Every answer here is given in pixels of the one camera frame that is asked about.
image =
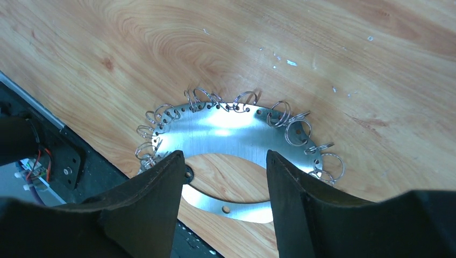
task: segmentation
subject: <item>screw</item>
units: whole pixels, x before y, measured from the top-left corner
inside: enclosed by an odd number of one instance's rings
[[[70,167],[67,167],[67,168],[64,168],[64,169],[63,169],[63,173],[64,173],[65,175],[69,175],[69,174],[71,174],[72,172],[73,172],[73,171],[71,170]]]

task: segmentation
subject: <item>wire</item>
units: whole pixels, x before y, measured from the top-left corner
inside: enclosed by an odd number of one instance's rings
[[[27,176],[25,177],[25,179],[28,180],[28,178],[30,177],[30,175],[33,173],[33,171],[35,170],[35,166],[37,165],[38,161],[40,160],[41,158],[41,151],[38,150],[38,157],[37,159],[35,160],[35,163],[33,164],[33,167],[32,167],[32,170],[30,170],[30,172],[27,174]]]
[[[47,154],[49,155],[49,164],[47,165],[47,173],[46,173],[46,182],[49,183],[49,177],[51,175],[52,154],[51,154],[51,151],[47,148],[44,148],[44,151],[47,152]]]

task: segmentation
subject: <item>curved metal plate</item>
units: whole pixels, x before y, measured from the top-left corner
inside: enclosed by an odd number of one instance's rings
[[[285,126],[273,128],[267,125],[267,114],[272,114],[272,123],[283,115],[280,111],[254,105],[245,105],[249,112],[227,112],[222,108],[210,107],[210,103],[197,103],[198,111],[193,113],[190,105],[176,106],[163,113],[162,121],[171,121],[175,110],[180,114],[171,123],[155,133],[160,138],[156,157],[165,157],[174,150],[182,150],[186,157],[199,154],[220,153],[237,156],[266,168],[266,154],[269,149],[279,152],[300,170],[309,173],[314,170],[314,160],[319,160],[317,168],[322,168],[319,151],[306,155],[304,151],[315,144],[304,133],[301,123],[291,125],[290,140],[295,143],[307,141],[303,146],[292,146],[285,140]],[[183,198],[196,208],[220,216],[255,223],[272,221],[270,202],[231,203],[215,199],[194,189],[184,186]],[[222,211],[223,206],[230,208],[229,213]]]

